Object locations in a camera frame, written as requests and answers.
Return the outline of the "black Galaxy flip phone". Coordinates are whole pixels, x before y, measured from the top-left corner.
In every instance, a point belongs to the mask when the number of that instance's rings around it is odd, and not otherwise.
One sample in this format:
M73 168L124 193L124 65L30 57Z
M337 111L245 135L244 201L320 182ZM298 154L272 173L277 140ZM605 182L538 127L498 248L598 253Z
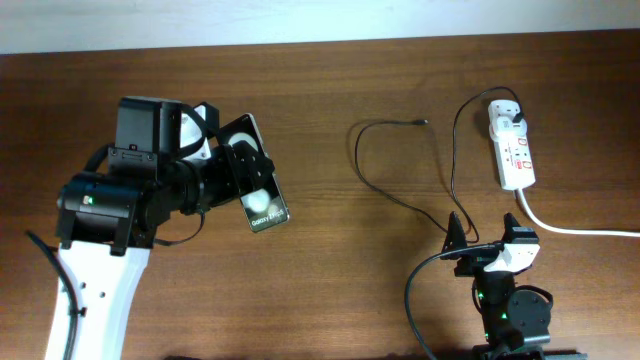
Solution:
M245 113L224 125L217 135L219 145L231 146L240 141L248 142L255 150L272 160L265 149L256 119L250 113ZM275 171L263 189L240 196L240 202L249 227L254 233L284 224L290 218Z

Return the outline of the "white power strip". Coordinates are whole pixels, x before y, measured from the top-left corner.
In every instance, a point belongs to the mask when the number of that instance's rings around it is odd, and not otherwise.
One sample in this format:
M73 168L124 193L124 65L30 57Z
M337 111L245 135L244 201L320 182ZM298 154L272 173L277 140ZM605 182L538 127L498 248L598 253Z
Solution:
M512 100L494 100L488 106L490 119L498 114L520 114L520 105ZM503 190L516 191L535 183L535 173L527 134L494 143L500 183Z

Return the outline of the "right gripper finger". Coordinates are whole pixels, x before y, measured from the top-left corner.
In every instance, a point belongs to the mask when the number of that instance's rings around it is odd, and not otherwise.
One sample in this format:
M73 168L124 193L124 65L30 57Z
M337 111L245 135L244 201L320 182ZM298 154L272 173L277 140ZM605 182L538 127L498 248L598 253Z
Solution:
M467 247L466 235L460 219L455 211L452 211L448 219L447 234L442 251L449 252Z
M539 237L534 229L521 226L512 213L506 213L503 220L505 231L501 241L504 244L539 244Z

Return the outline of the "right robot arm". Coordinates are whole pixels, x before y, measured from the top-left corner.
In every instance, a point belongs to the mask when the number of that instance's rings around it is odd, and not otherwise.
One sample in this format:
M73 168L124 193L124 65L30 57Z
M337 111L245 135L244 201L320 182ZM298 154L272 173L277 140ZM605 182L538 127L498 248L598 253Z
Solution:
M529 269L540 251L539 238L508 213L499 241L470 246L459 217L451 213L443 244L457 277L471 277L472 300L480 313L486 343L472 349L476 359L542 359L550 342L553 296L515 276Z

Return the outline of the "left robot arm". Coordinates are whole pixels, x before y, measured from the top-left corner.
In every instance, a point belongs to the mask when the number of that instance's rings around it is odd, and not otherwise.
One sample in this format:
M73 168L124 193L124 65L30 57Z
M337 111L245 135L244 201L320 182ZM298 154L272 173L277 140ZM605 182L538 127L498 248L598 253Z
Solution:
M47 256L58 274L49 359L117 359L158 228L239 200L252 231L288 221L275 166L251 114L221 124L208 103L121 99L114 142L60 191Z

